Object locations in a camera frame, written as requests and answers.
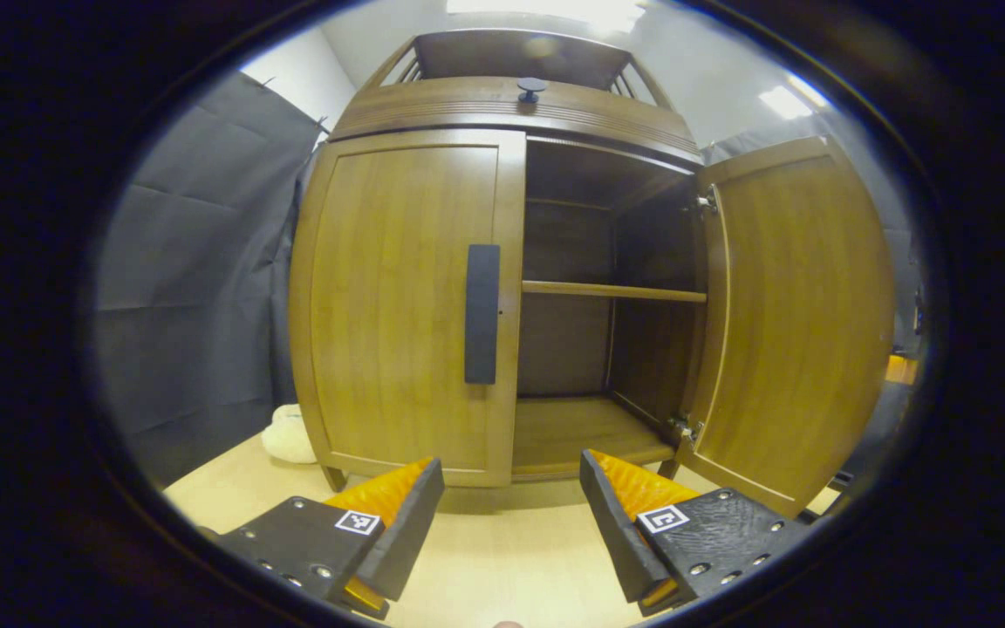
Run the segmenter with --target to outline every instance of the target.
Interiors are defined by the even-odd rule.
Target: dark fabric backdrop
[[[286,298],[315,121],[236,74],[137,170],[96,275],[105,397],[161,486],[294,403]]]

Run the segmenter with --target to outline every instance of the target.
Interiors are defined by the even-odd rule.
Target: wooden shelf
[[[658,160],[597,144],[526,137],[527,202],[551,199],[621,214],[674,190],[685,198],[691,186],[692,172]]]
[[[586,448],[635,465],[673,457],[673,446],[606,397],[519,399],[513,480],[576,477]]]
[[[611,286],[605,283],[571,283],[567,281],[522,281],[522,291],[542,294],[581,294],[581,296],[681,300],[686,302],[706,302],[709,300],[709,294],[699,293],[698,291],[635,288],[631,286]]]

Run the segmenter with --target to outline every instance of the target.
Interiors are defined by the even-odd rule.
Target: orange object
[[[900,355],[890,355],[889,362],[886,363],[886,381],[907,383],[914,385],[914,380],[918,375],[918,361],[910,361]]]
[[[375,589],[367,587],[366,582],[355,576],[352,576],[352,579],[347,582],[347,587],[344,587],[344,595],[355,600],[356,604],[365,605],[375,612],[382,612],[382,605],[386,601],[379,593],[375,592]]]
[[[356,512],[366,512],[368,515],[379,515],[382,524],[388,529],[394,525],[395,518],[398,518],[398,510],[402,508],[403,501],[406,501],[406,496],[431,461],[432,458],[422,458],[400,469],[382,473],[379,477],[373,477],[355,488],[348,488],[334,495],[324,503]],[[374,589],[367,587],[366,582],[355,576],[347,582],[347,587],[344,587],[344,595],[354,600],[356,604],[374,609],[375,612],[379,612],[386,601]]]
[[[619,504],[626,510],[626,516],[630,520],[637,518],[639,512],[648,512],[662,505],[677,504],[700,496],[695,490],[625,460],[595,449],[589,449],[589,452],[599,462],[599,467],[603,468],[603,474],[611,482],[615,497],[618,497]]]
[[[394,525],[395,518],[398,518],[398,510],[402,507],[402,501],[406,500],[406,496],[413,489],[414,482],[418,480],[431,461],[432,458],[422,458],[400,469],[380,474],[379,477],[364,481],[363,484],[359,484],[355,488],[348,488],[344,492],[334,495],[331,499],[325,500],[324,503],[336,505],[338,508],[379,515],[382,517],[382,524],[390,528]]]
[[[657,585],[653,592],[650,592],[649,596],[642,598],[642,605],[645,605],[645,607],[658,605],[662,600],[672,596],[675,592],[677,592],[677,581],[672,578],[667,578],[661,585]]]

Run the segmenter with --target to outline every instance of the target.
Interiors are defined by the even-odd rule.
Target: cabinet leg
[[[666,479],[673,479],[674,474],[677,474],[677,468],[680,465],[673,458],[662,460],[661,466],[658,467],[658,474]]]
[[[342,470],[324,465],[321,465],[321,470],[324,472],[324,479],[328,480],[328,485],[336,492],[340,492],[344,486],[347,486],[347,477],[344,477]]]

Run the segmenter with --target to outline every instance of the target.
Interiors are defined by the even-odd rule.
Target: black door handle
[[[463,309],[463,381],[494,383],[494,347],[499,335],[499,247],[467,246]]]

